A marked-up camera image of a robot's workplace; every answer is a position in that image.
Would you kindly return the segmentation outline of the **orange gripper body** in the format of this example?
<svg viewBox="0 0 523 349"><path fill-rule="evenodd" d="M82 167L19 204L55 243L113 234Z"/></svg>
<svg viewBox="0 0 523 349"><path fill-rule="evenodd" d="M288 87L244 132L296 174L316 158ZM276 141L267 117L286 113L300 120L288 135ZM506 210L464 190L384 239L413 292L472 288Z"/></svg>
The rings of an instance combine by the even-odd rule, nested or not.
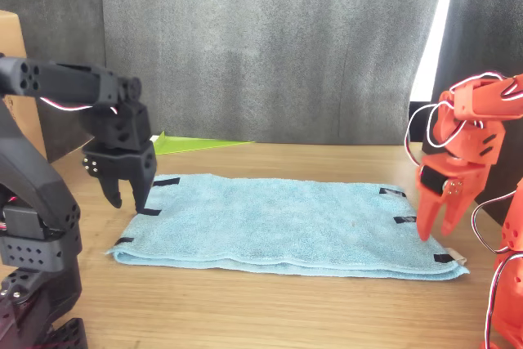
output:
<svg viewBox="0 0 523 349"><path fill-rule="evenodd" d="M447 153L426 155L417 171L417 188L440 199L474 199L485 188L489 169Z"/></svg>

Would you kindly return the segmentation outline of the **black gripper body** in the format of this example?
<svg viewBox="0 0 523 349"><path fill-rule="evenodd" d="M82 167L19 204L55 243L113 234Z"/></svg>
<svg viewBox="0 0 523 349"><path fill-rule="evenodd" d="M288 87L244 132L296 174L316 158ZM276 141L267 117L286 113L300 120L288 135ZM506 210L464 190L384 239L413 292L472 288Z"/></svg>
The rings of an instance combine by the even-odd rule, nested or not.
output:
<svg viewBox="0 0 523 349"><path fill-rule="evenodd" d="M152 181L156 173L157 163L151 141L138 150L109 148L100 142L90 141L82 148L82 152L83 165L88 167L93 177Z"/></svg>

